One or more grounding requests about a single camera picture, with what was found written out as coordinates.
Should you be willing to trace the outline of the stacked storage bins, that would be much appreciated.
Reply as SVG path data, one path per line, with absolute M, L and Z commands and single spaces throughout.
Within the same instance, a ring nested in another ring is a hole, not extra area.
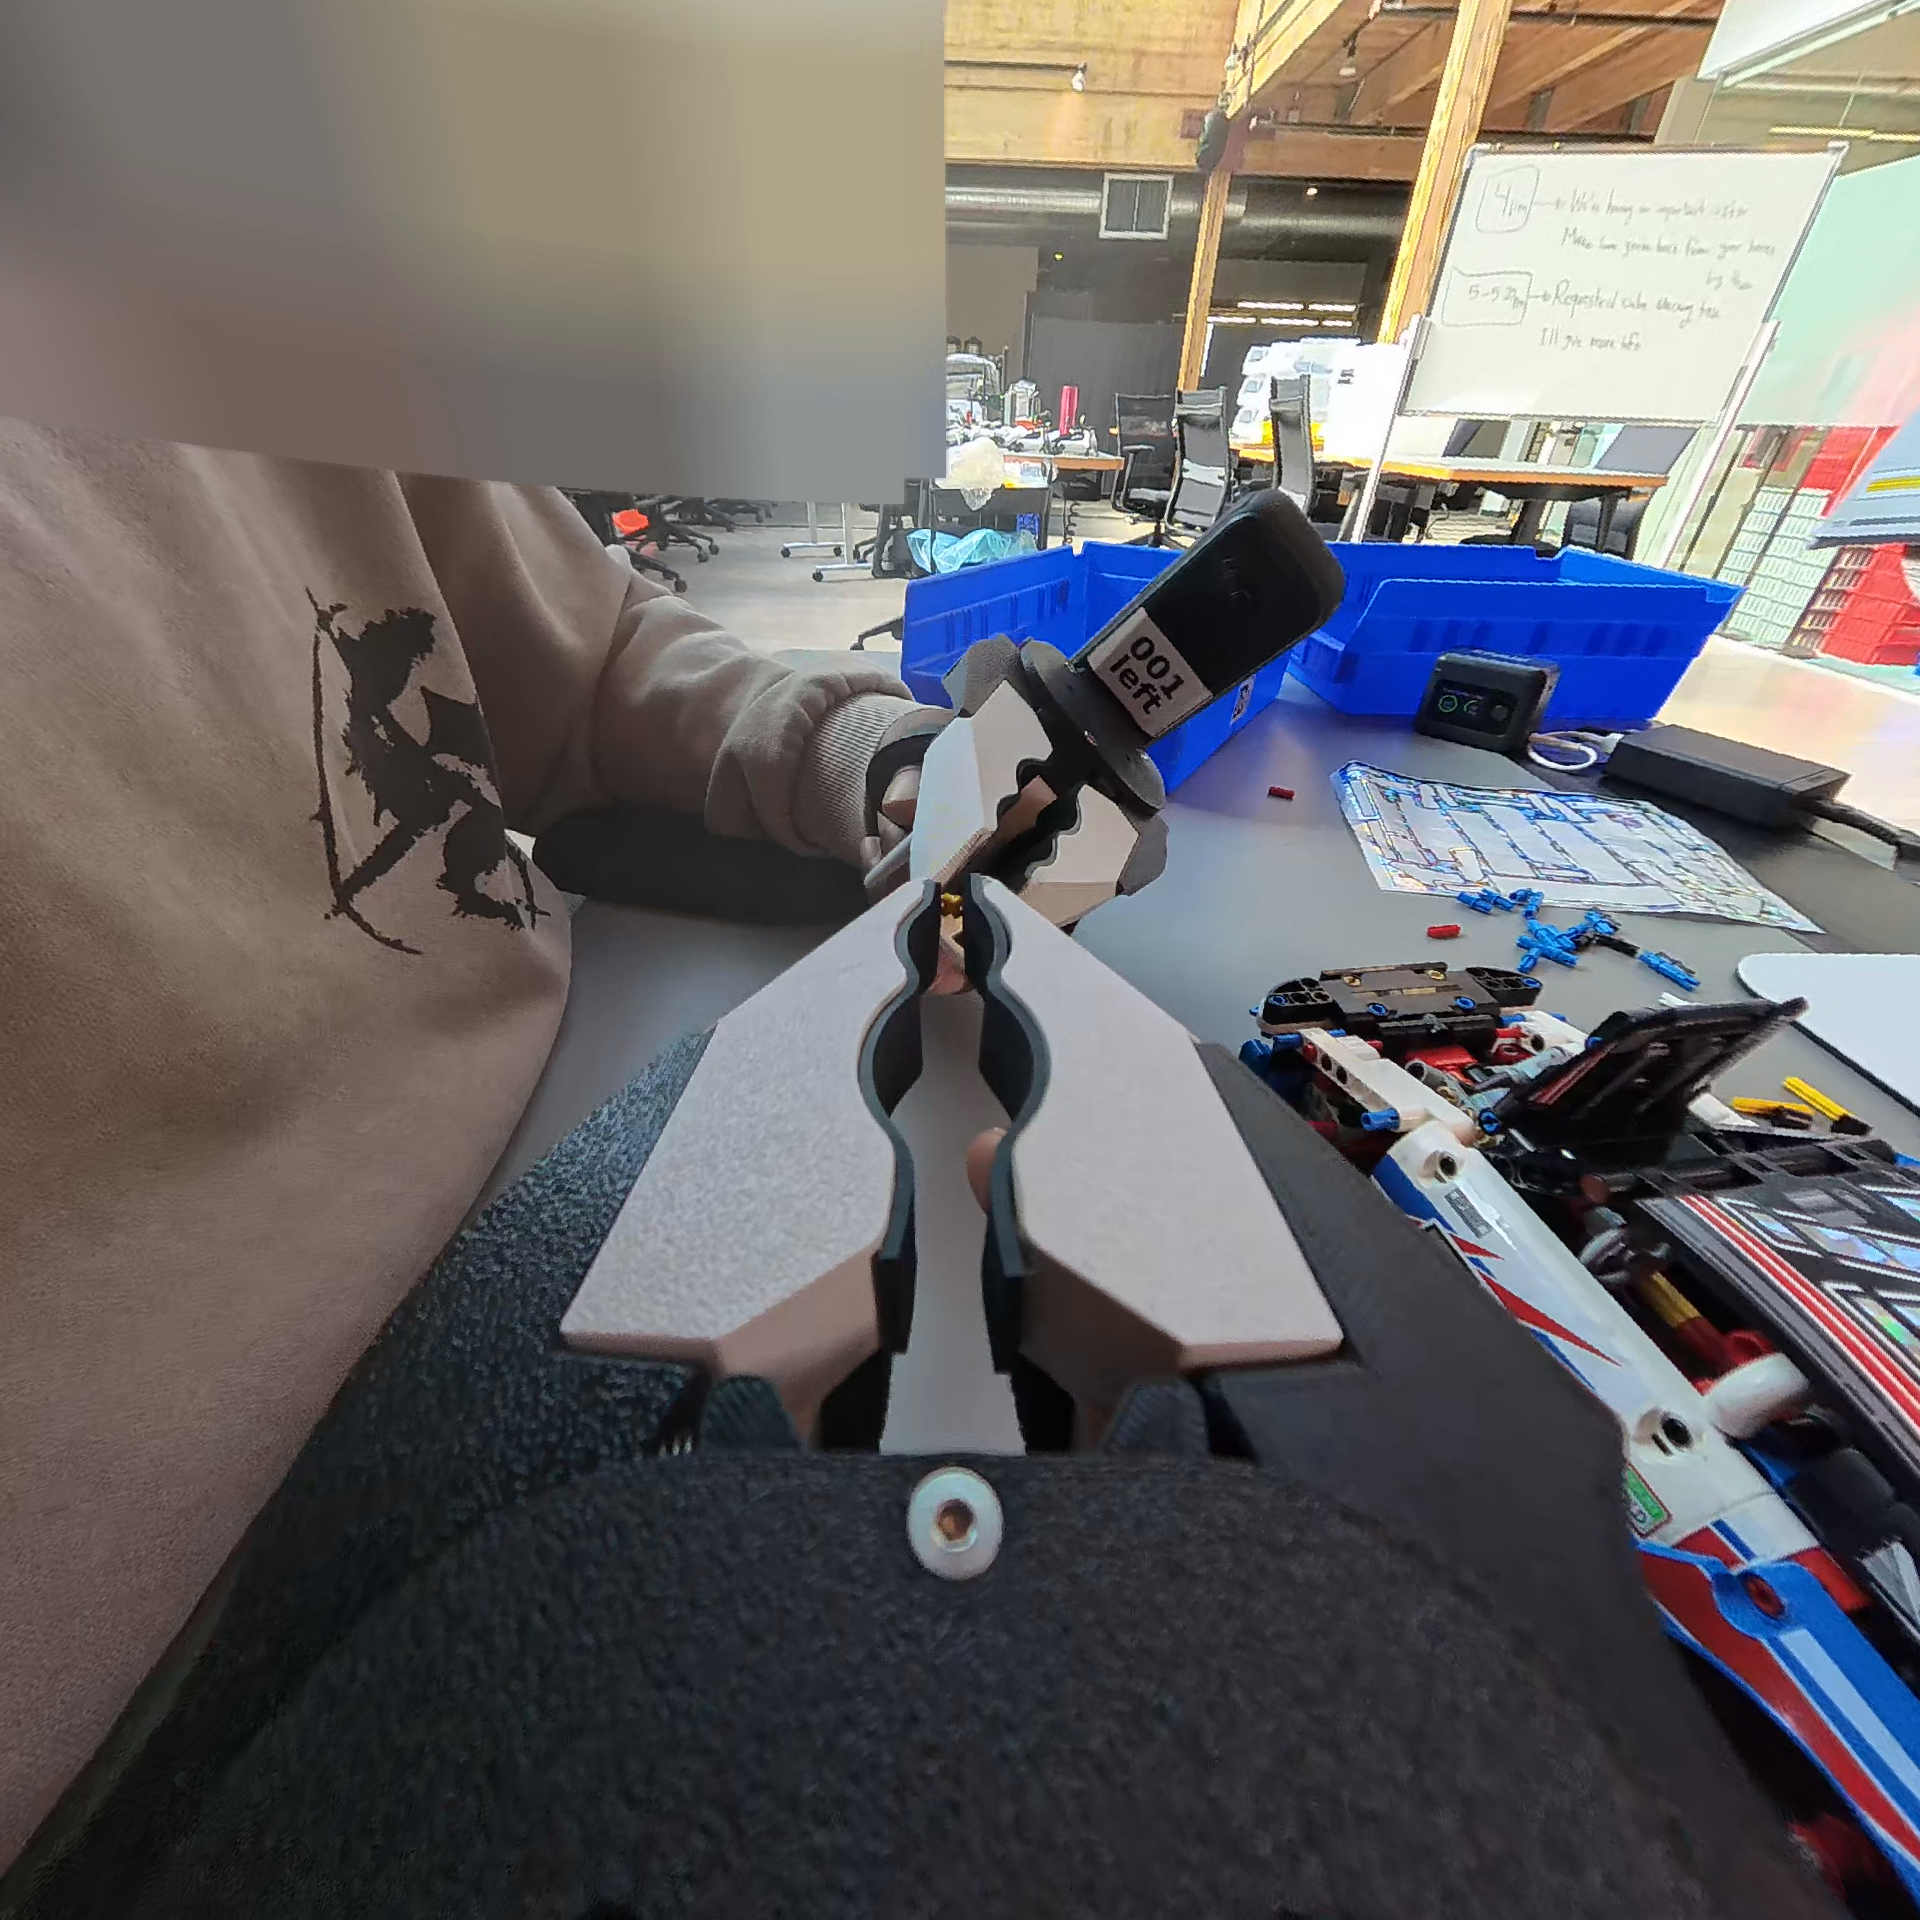
M 1691 548 L 1699 570 L 1740 590 L 1723 636 L 1913 686 L 1915 554 L 1895 542 L 1815 542 L 1893 436 L 1893 427 L 1740 432 Z

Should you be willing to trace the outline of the stack of white containers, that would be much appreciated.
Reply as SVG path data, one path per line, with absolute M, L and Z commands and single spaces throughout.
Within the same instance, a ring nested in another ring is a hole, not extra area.
M 1314 454 L 1336 465 L 1368 459 L 1393 420 L 1407 357 L 1403 345 L 1325 338 L 1248 349 L 1228 440 L 1237 450 L 1272 444 L 1273 383 L 1305 379 Z

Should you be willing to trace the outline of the grey instruction booklet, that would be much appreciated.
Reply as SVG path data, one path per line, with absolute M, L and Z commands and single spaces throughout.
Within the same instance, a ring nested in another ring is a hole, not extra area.
M 1917 420 L 1908 420 L 1837 494 L 1811 548 L 1917 547 Z

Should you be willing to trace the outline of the whiteboard with writing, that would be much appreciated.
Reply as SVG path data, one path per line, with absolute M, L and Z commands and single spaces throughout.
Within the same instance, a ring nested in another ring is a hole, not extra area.
M 1713 420 L 1842 154 L 1476 146 L 1403 413 Z

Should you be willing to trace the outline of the brick-built toy race car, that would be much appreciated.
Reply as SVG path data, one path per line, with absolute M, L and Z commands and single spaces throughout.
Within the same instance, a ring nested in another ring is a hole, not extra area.
M 1273 987 L 1240 1061 L 1602 1404 L 1645 1597 L 1854 1916 L 1915 1916 L 1917 1189 L 1716 1083 L 1806 1010 L 1586 1033 L 1534 972 Z

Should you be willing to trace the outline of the black office chair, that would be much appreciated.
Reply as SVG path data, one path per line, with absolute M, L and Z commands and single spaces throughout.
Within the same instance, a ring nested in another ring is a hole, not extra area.
M 1174 396 L 1176 463 L 1162 533 L 1176 542 L 1204 536 L 1233 496 L 1231 420 L 1224 389 Z
M 1165 514 L 1177 478 L 1176 427 L 1177 394 L 1116 394 L 1112 506 L 1134 523 L 1157 525 Z

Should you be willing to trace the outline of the person's left hand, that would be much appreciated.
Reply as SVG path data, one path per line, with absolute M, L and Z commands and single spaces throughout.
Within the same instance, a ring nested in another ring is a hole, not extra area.
M 910 867 L 925 737 L 899 732 L 873 753 L 863 786 L 861 882 L 869 901 L 897 889 Z

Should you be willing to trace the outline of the blue sticker sheet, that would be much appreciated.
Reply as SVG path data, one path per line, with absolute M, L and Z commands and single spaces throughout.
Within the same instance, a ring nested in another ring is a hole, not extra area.
M 1642 800 L 1473 786 L 1365 763 L 1343 765 L 1332 790 L 1386 894 L 1528 893 L 1555 909 L 1818 933 L 1703 833 Z

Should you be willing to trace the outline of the person's left forearm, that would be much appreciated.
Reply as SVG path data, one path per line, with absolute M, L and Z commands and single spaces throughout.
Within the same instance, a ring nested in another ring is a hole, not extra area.
M 876 809 L 947 721 L 873 666 L 781 664 L 631 579 L 588 709 L 584 793 L 863 870 L 885 838 Z

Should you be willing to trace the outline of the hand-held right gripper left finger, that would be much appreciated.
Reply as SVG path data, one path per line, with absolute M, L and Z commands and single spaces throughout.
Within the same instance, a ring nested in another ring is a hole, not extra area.
M 802 1439 L 913 1316 L 933 885 L 904 885 L 718 1021 L 564 1311 L 584 1355 L 763 1381 Z

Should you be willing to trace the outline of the black power adapter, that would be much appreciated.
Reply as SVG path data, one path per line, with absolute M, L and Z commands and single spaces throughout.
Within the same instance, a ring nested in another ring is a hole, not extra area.
M 1824 817 L 1849 783 L 1837 766 L 1668 724 L 1620 735 L 1602 779 L 1763 830 Z

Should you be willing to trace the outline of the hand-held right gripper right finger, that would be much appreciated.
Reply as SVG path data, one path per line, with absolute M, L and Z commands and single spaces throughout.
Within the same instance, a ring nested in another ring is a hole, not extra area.
M 1342 1328 L 1198 1040 L 989 877 L 963 890 L 1004 1110 L 980 1297 L 998 1374 L 1083 1412 L 1142 1381 L 1332 1357 Z

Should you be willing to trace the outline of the small black display device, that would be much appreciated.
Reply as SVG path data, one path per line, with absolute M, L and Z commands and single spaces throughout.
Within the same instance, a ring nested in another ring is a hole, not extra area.
M 1523 763 L 1543 732 L 1547 704 L 1562 669 L 1538 657 L 1476 648 L 1435 657 L 1411 732 Z

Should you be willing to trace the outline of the wooden post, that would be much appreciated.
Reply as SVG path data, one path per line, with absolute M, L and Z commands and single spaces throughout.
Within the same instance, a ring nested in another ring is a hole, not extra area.
M 1177 372 L 1174 377 L 1176 393 L 1196 393 L 1206 366 L 1206 342 L 1231 185 L 1231 150 L 1224 150 L 1206 175 L 1198 205 Z
M 1428 312 L 1454 209 L 1503 51 L 1511 2 L 1461 2 L 1410 185 L 1403 231 L 1382 300 L 1378 342 L 1397 342 Z

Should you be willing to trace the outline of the blue plastic bag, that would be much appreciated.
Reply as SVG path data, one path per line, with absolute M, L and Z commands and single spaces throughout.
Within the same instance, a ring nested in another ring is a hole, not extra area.
M 976 525 L 962 533 L 919 526 L 906 533 L 913 580 L 947 579 L 978 566 L 1026 561 L 1042 551 L 1033 517 L 1016 517 L 1011 525 Z

